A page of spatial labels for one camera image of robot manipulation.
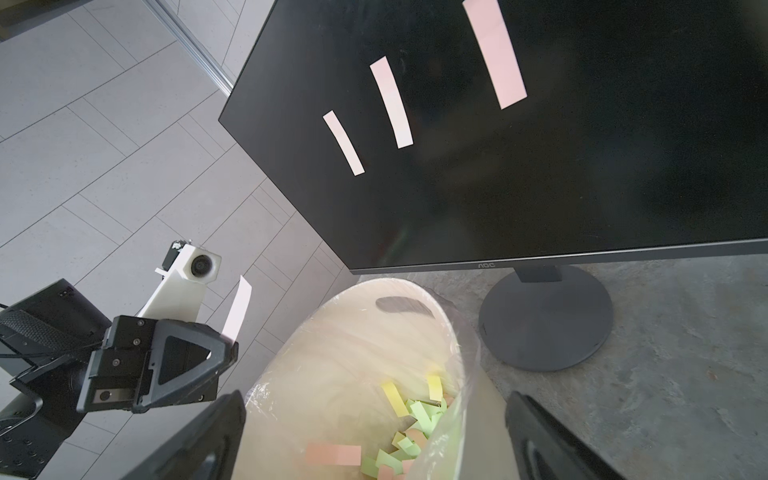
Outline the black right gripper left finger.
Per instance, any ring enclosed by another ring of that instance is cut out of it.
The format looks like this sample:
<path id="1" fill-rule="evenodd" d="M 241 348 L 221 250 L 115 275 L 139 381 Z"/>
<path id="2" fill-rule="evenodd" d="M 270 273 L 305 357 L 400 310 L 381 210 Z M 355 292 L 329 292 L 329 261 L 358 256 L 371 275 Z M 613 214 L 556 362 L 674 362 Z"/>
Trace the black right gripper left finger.
<path id="1" fill-rule="evenodd" d="M 245 423 L 241 392 L 223 395 L 125 478 L 228 480 L 234 472 Z"/>

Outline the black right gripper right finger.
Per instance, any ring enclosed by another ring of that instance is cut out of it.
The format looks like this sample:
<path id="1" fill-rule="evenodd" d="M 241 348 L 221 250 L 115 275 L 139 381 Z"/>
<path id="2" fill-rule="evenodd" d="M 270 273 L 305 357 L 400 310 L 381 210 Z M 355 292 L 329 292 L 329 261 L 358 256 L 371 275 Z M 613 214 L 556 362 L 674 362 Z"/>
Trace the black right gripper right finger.
<path id="1" fill-rule="evenodd" d="M 625 479 L 529 395 L 511 393 L 505 424 L 522 479 Z"/>

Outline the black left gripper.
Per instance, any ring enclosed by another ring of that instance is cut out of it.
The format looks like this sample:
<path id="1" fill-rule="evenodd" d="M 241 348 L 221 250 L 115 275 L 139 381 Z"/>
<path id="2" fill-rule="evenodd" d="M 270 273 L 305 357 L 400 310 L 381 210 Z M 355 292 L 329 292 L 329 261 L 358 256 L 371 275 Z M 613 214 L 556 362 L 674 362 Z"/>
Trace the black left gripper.
<path id="1" fill-rule="evenodd" d="M 239 344 L 206 324 L 115 317 L 91 352 L 76 409 L 145 413 L 212 402 Z"/>

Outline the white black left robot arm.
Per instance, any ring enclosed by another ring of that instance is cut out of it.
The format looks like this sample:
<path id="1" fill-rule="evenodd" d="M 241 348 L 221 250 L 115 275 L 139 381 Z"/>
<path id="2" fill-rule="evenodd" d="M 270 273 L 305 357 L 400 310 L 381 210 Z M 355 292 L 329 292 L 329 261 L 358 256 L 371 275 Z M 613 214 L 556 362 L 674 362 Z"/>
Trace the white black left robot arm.
<path id="1" fill-rule="evenodd" d="M 1 472 L 36 479 L 92 412 L 211 402 L 239 345 L 176 318 L 107 319 L 60 279 L 1 309 L 1 368 L 18 392 L 1 411 Z"/>

